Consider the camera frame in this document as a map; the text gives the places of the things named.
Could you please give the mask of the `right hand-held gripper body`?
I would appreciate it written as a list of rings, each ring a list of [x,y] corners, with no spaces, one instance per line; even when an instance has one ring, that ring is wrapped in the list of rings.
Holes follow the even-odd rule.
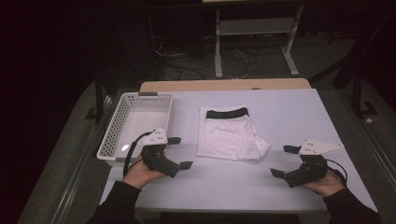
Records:
[[[328,170],[331,170],[339,177],[342,184],[345,184],[345,177],[338,170],[331,168],[327,164],[328,160],[323,157],[324,153],[341,149],[343,146],[343,144],[304,140],[299,146],[301,150],[297,154],[303,163],[297,170],[285,173],[284,180],[291,188],[299,187],[320,180]]]

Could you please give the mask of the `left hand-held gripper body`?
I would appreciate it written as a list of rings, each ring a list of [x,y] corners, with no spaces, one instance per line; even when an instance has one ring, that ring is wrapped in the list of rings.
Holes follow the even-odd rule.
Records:
[[[179,172],[178,164],[170,161],[164,155],[167,148],[166,131],[163,128],[154,130],[137,141],[137,144],[142,147],[141,157],[143,163],[152,171],[158,171],[164,175],[175,177]]]

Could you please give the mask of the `white perforated plastic basket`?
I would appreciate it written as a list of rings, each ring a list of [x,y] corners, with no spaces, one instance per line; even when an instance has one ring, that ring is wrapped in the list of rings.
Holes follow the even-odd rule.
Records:
[[[169,134],[173,114],[171,94],[127,92],[117,104],[96,157],[109,166],[122,166],[132,142],[158,128]]]

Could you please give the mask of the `white shorts with black waistband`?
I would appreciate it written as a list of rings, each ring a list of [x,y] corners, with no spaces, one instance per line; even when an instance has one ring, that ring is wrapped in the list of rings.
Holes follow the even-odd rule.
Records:
[[[199,157],[261,161],[271,144],[259,136],[246,105],[202,106],[199,111]]]

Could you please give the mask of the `person's right hand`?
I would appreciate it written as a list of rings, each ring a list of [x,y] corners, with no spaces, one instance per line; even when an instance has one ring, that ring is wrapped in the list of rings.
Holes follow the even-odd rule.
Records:
[[[311,189],[318,195],[326,198],[344,189],[345,186],[333,171],[328,170],[323,178],[318,181],[304,184],[302,188]]]

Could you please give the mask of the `person's left hand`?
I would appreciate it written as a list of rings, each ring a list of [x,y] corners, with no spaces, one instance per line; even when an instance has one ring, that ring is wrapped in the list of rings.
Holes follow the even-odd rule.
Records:
[[[123,177],[122,182],[137,189],[142,189],[149,182],[163,178],[164,174],[158,171],[151,171],[143,159],[139,156],[134,164],[128,169],[127,174]]]

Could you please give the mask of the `wooden table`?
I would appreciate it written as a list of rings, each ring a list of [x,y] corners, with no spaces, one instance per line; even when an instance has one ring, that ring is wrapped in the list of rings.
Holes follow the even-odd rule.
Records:
[[[216,79],[147,81],[140,92],[163,91],[244,91],[244,90],[294,90],[310,89],[305,78]]]

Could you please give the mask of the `white metal stand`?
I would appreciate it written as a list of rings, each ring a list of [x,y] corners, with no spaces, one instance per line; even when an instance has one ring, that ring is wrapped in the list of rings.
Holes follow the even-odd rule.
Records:
[[[215,24],[215,75],[223,77],[222,61],[220,54],[220,38],[226,35],[274,35],[287,34],[288,42],[280,49],[286,65],[292,77],[299,76],[299,71],[291,56],[291,49],[294,38],[303,14],[304,7],[297,6],[295,14],[292,17],[283,18],[261,18],[261,19],[241,19],[241,20],[224,20],[221,12],[216,11]]]

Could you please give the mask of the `black metal stand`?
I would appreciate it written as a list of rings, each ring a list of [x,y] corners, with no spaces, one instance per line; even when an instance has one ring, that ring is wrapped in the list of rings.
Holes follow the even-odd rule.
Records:
[[[309,78],[310,84],[327,76],[333,70],[339,73],[333,81],[336,89],[352,82],[354,89],[366,79],[387,86],[396,82],[396,7],[380,14],[378,20],[358,37],[350,52],[340,61]]]

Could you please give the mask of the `black metal frame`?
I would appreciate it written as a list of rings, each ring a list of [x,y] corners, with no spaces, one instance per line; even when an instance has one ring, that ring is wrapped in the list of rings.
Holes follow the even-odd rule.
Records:
[[[106,99],[115,90],[115,84],[106,69],[100,69],[94,79],[95,107],[89,109],[85,119],[94,119],[99,123],[105,115]]]

